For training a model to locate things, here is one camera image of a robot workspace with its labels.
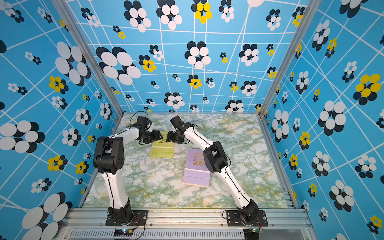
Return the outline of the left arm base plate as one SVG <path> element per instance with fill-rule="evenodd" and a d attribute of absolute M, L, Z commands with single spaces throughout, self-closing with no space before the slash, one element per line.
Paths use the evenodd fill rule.
<path fill-rule="evenodd" d="M 106 226 L 145 226 L 148 218 L 148 210 L 124 210 L 109 208 L 107 212 Z"/>

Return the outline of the purple calendar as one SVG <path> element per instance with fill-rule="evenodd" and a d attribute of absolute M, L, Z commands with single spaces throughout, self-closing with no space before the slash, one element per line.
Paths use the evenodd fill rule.
<path fill-rule="evenodd" d="M 189 149 L 182 182 L 210 184 L 210 177 L 203 152 L 198 148 Z"/>

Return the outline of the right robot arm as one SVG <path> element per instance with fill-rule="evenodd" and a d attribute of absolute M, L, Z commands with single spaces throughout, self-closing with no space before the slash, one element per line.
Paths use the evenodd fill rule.
<path fill-rule="evenodd" d="M 261 222 L 263 218 L 259 216 L 260 209 L 233 175 L 230 169 L 231 160 L 225 153 L 222 144 L 219 141 L 213 142 L 207 139 L 198 132 L 195 125 L 183 122 L 179 116 L 173 117 L 170 122 L 175 131 L 168 132 L 167 141 L 182 144 L 184 140 L 188 140 L 199 147 L 203 151 L 205 165 L 208 170 L 222 180 L 233 197 L 242 223 L 246 226 L 252 226 L 257 222 Z"/>

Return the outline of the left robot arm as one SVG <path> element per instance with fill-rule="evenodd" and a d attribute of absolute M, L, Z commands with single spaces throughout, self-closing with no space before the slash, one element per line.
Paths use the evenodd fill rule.
<path fill-rule="evenodd" d="M 125 163 L 124 145 L 132 141 L 147 145 L 162 138 L 160 131 L 154 130 L 149 118 L 139 116 L 136 123 L 123 131 L 97 139 L 93 165 L 106 183 L 110 203 L 107 217 L 112 223 L 127 226 L 138 220 L 132 211 L 122 178 L 121 169 Z"/>

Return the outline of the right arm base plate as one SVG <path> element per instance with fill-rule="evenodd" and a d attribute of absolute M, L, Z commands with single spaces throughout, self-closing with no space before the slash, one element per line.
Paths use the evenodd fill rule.
<path fill-rule="evenodd" d="M 229 227 L 267 227 L 269 225 L 265 211 L 259 210 L 256 214 L 247 216 L 238 210 L 225 210 L 224 217 Z"/>

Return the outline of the green desk calendar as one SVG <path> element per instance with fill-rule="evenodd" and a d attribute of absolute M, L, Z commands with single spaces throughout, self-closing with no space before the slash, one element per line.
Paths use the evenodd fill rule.
<path fill-rule="evenodd" d="M 163 139 L 152 143 L 150 157 L 171 159 L 174 155 L 175 144 L 167 142 L 168 131 L 161 131 L 161 134 Z"/>

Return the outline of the pink calendar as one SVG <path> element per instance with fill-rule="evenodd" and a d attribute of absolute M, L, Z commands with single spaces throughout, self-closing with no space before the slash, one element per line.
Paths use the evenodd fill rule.
<path fill-rule="evenodd" d="M 208 188 L 209 187 L 209 183 L 208 184 L 194 184 L 194 183 L 187 183 L 187 182 L 182 182 L 184 185 L 188 185 L 188 186 L 197 186 L 197 187 L 203 187 L 203 188 Z"/>

